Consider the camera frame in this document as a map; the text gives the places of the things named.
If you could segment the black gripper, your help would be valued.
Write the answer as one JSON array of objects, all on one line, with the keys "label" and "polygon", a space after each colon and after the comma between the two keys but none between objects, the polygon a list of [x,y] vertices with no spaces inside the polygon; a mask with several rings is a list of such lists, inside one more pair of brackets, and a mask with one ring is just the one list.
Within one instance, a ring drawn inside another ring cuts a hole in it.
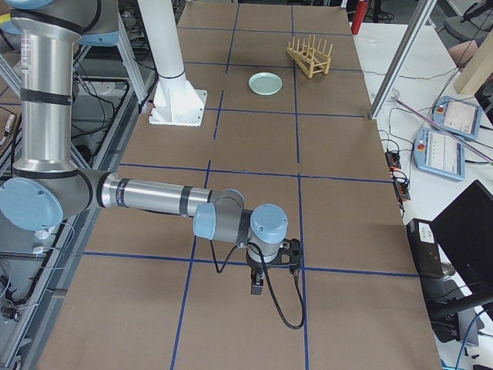
[{"label": "black gripper", "polygon": [[263,273],[272,266],[277,265],[277,260],[265,261],[266,268],[263,268],[261,262],[255,261],[250,255],[247,255],[246,263],[251,268],[250,293],[252,295],[261,295],[263,292]]}]

